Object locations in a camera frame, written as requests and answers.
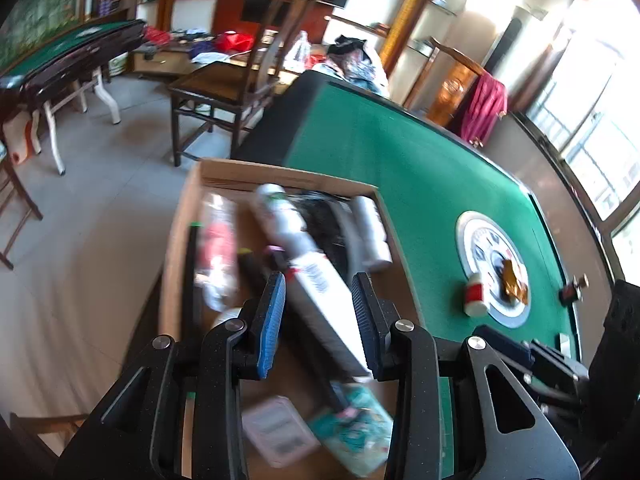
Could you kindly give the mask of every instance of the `red towel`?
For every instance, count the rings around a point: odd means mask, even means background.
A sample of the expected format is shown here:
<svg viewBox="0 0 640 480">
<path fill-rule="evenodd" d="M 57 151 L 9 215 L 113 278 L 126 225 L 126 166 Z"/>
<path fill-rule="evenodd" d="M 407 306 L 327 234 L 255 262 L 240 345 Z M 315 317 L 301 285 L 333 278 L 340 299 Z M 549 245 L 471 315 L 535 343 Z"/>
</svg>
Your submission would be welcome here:
<svg viewBox="0 0 640 480">
<path fill-rule="evenodd" d="M 486 143 L 494 129 L 498 115 L 507 113 L 507 92 L 504 85 L 491 74 L 480 76 L 469 108 L 465 111 L 460 137 L 473 143 L 476 139 Z"/>
</svg>

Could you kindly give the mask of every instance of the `metal screw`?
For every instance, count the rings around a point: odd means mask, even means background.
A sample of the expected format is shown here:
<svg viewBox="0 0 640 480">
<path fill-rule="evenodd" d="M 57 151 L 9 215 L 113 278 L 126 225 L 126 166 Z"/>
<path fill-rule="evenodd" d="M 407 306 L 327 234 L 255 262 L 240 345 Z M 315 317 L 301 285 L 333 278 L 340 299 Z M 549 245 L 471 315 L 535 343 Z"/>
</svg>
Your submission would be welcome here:
<svg viewBox="0 0 640 480">
<path fill-rule="evenodd" d="M 242 319 L 238 319 L 237 317 L 230 319 L 225 323 L 225 328 L 229 330 L 229 332 L 237 332 L 238 330 L 242 330 L 244 326 L 244 321 Z"/>
<path fill-rule="evenodd" d="M 398 321 L 396 321 L 396 328 L 400 332 L 411 332 L 415 327 L 408 319 L 398 319 Z"/>
<path fill-rule="evenodd" d="M 484 339 L 482 339 L 481 337 L 478 337 L 477 335 L 471 336 L 469 339 L 466 340 L 466 343 L 469 346 L 471 346 L 471 348 L 473 348 L 474 350 L 484 350 L 484 348 L 486 347 L 486 343 L 484 342 Z"/>
<path fill-rule="evenodd" d="M 156 350 L 167 348 L 171 344 L 171 338 L 167 335 L 159 335 L 154 339 L 152 345 Z"/>
</svg>

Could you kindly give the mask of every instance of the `cardboard box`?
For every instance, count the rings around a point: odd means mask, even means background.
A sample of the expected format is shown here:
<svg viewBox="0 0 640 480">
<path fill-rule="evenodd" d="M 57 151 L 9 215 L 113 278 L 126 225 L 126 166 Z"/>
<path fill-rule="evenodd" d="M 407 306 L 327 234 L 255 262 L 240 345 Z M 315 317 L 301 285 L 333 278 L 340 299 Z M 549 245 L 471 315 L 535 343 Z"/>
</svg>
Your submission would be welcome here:
<svg viewBox="0 0 640 480">
<path fill-rule="evenodd" d="M 185 252 L 190 225 L 198 219 L 204 192 L 215 190 L 237 203 L 236 236 L 238 245 L 261 253 L 268 241 L 254 218 L 248 201 L 251 192 L 266 183 L 279 184 L 290 193 L 295 193 L 297 190 L 320 190 L 344 197 L 365 195 L 375 200 L 385 226 L 387 243 L 394 262 L 388 269 L 371 274 L 374 290 L 379 298 L 393 301 L 401 317 L 419 324 L 414 289 L 408 273 L 405 272 L 406 261 L 402 256 L 396 232 L 375 186 L 276 166 L 207 159 L 202 160 L 191 170 L 175 212 L 162 277 L 159 333 L 169 334 L 175 339 L 180 338 L 180 303 Z M 241 285 L 236 297 L 236 305 L 238 306 L 251 297 L 248 288 L 242 282 L 242 277 L 240 282 Z M 211 326 L 216 314 L 209 310 L 204 312 L 202 317 L 204 323 Z M 367 383 L 367 386 L 393 416 L 396 406 L 396 383 L 371 381 Z M 266 380 L 243 381 L 241 388 L 243 409 L 277 395 L 289 398 L 305 420 L 309 420 L 323 407 L 313 378 L 309 377 L 308 371 L 298 363 L 286 345 L 278 347 L 273 368 Z M 245 440 L 245 444 L 249 474 L 252 480 L 351 478 L 350 473 L 325 448 L 320 448 L 286 468 L 276 469 L 271 468 L 247 440 Z M 188 469 L 189 461 L 190 437 L 186 434 L 183 442 L 183 474 L 188 473 L 188 470 L 184 469 Z M 383 476 L 384 467 L 381 466 L 376 471 L 374 478 L 382 478 Z"/>
</svg>

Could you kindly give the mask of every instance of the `green felt tabletop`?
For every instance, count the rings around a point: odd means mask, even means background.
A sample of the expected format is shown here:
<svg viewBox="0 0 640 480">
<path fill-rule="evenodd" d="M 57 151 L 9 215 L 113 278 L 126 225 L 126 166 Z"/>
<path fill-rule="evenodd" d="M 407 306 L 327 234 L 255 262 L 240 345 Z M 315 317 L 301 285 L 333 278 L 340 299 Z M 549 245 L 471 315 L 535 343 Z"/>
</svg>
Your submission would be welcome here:
<svg viewBox="0 0 640 480">
<path fill-rule="evenodd" d="M 9 70 L 6 75 L 26 75 L 29 72 L 47 64 L 49 61 L 52 61 L 61 54 L 64 54 L 83 43 L 91 41 L 97 34 L 122 27 L 126 23 L 129 22 L 102 23 L 100 25 L 87 25 L 85 27 L 75 28 L 74 30 L 60 36 L 55 41 L 47 43 L 29 57 L 23 59 L 20 63 Z"/>
<path fill-rule="evenodd" d="M 572 334 L 558 300 L 562 272 L 530 197 L 491 164 L 406 115 L 325 85 L 294 141 L 286 166 L 377 186 L 389 211 L 418 296 L 424 326 L 462 341 L 487 323 L 516 341 L 556 346 Z M 514 242 L 529 273 L 531 310 L 519 328 L 463 311 L 466 276 L 456 249 L 456 221 L 465 211 L 492 218 Z M 575 341 L 572 345 L 575 355 Z M 452 472 L 449 389 L 442 380 L 443 472 Z"/>
</svg>

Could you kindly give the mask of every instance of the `plastic bottle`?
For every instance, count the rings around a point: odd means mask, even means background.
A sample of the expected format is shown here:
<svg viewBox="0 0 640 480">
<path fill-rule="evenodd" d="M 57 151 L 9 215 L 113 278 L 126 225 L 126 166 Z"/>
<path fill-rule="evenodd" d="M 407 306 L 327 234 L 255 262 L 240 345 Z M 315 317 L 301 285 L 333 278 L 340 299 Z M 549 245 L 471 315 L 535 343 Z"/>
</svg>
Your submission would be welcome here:
<svg viewBox="0 0 640 480">
<path fill-rule="evenodd" d="M 283 187 L 262 184 L 255 190 L 252 207 L 271 242 L 284 248 L 290 259 L 318 250 L 306 232 L 305 220 L 289 201 Z"/>
</svg>

